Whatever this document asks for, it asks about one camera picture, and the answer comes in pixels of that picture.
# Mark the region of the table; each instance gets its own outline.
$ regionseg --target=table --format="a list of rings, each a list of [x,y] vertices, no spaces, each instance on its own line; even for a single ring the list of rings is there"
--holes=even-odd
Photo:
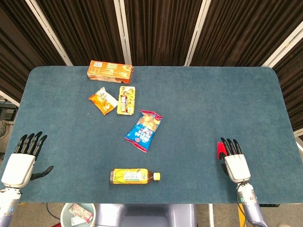
[[[34,172],[52,172],[22,189],[22,201],[230,203],[236,185],[216,159],[220,137],[236,138],[260,203],[303,202],[303,165],[276,74],[263,67],[135,67],[135,114],[103,116],[88,100],[102,86],[88,67],[37,67],[29,75],[3,161],[24,134],[48,137]],[[143,153],[125,141],[139,110],[163,115]],[[148,168],[161,180],[111,185],[112,168]]]

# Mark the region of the floor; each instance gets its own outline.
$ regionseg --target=floor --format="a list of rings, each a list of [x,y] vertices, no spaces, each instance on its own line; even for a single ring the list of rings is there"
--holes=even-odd
[[[5,137],[0,138],[0,153],[5,152],[13,126]],[[64,203],[49,203],[49,210],[57,217]],[[278,208],[262,208],[263,216],[269,227],[288,224],[291,227],[303,227],[303,204],[282,204]],[[196,216],[199,227],[210,227],[208,205],[196,206]],[[12,227],[52,227],[59,220],[48,214],[45,203],[21,203],[12,219]],[[236,204],[214,204],[215,227],[238,227],[239,216]]]

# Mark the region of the metal frame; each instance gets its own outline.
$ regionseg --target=metal frame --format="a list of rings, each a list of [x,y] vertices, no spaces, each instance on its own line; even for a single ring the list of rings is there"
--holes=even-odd
[[[262,66],[274,67],[303,38],[303,21],[282,42]]]
[[[303,141],[299,138],[299,136],[303,136],[303,129],[294,131],[294,138],[295,141],[297,142],[299,151],[303,153]]]
[[[20,103],[17,102],[15,99],[10,97],[9,95],[5,94],[3,91],[0,90],[0,96],[4,97],[5,99],[9,100],[11,103],[15,104],[16,106],[20,106]]]
[[[122,51],[124,56],[125,64],[132,64],[132,56],[129,45],[126,14],[125,14],[125,5],[124,0],[114,0],[119,34],[121,39]]]
[[[72,62],[65,52],[65,49],[63,48],[62,44],[60,43],[58,37],[56,36],[55,32],[53,31],[52,27],[48,23],[44,13],[40,9],[38,3],[36,0],[25,0],[30,9],[32,10],[34,16],[37,18],[39,21],[40,25],[42,26],[43,30],[51,40],[52,44],[55,46],[56,50],[62,57],[63,61],[65,62],[66,65],[72,66]]]
[[[189,45],[189,49],[188,49],[188,52],[187,52],[187,56],[186,56],[186,59],[185,59],[184,66],[190,66],[191,60],[193,59],[193,56],[194,56],[194,53],[195,53],[195,50],[196,50],[196,47],[197,47],[199,37],[201,35],[201,31],[202,31],[202,28],[203,28],[203,24],[205,22],[205,18],[206,18],[210,3],[211,3],[211,0],[204,0],[201,4],[201,8],[200,8],[199,15],[198,15],[198,18],[197,18],[194,33],[193,33],[193,36],[191,38],[191,42],[190,42],[190,45]]]

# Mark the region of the wire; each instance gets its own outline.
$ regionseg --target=wire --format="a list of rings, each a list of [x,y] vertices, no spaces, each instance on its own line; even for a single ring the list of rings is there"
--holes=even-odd
[[[239,192],[239,188],[240,188],[241,185],[244,185],[244,184],[246,184],[246,183],[247,183],[247,181],[244,181],[244,182],[240,183],[239,186],[237,187],[237,191],[236,191],[236,201],[237,201],[237,204],[238,204],[239,209],[241,210],[242,214],[243,214],[244,217],[245,217],[245,221],[244,221],[243,227],[245,226],[246,220],[247,220],[250,224],[252,224],[253,227],[257,227],[257,226],[256,226],[254,223],[252,223],[251,220],[245,215],[245,213],[244,213],[244,211],[242,210],[242,208],[240,207],[240,204],[239,204],[239,201],[238,201],[238,192]]]
[[[52,213],[49,211],[49,209],[48,209],[48,202],[46,203],[46,209],[47,209],[47,212],[48,212],[51,216],[53,216],[55,219],[60,220],[60,218],[56,217],[54,214],[52,214]]]

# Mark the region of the trash bin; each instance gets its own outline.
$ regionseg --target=trash bin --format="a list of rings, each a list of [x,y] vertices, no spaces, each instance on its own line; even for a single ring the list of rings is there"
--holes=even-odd
[[[96,219],[96,208],[93,203],[78,203],[81,207],[88,210],[90,213],[94,215],[92,221],[87,223],[82,223],[79,225],[76,225],[75,227],[93,227]],[[70,207],[72,206],[72,203],[66,203],[61,211],[60,216],[60,222],[62,227],[71,227],[71,218],[73,217],[73,214],[69,212]]]

